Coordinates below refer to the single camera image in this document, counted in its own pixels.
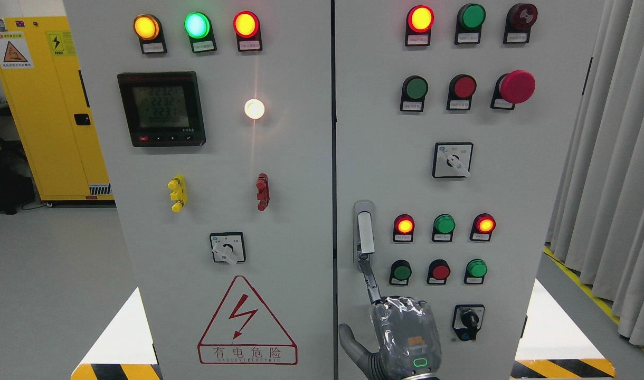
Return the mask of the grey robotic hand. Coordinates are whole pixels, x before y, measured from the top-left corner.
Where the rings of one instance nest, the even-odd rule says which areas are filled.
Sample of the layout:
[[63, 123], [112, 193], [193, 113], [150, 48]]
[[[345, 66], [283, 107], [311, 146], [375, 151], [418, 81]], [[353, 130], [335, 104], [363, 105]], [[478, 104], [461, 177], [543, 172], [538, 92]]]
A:
[[368, 260], [359, 260], [371, 301], [378, 352], [356, 341], [353, 330], [342, 323], [339, 343], [368, 379], [436, 379], [442, 346], [435, 319], [426, 301], [411, 297], [382, 297]]

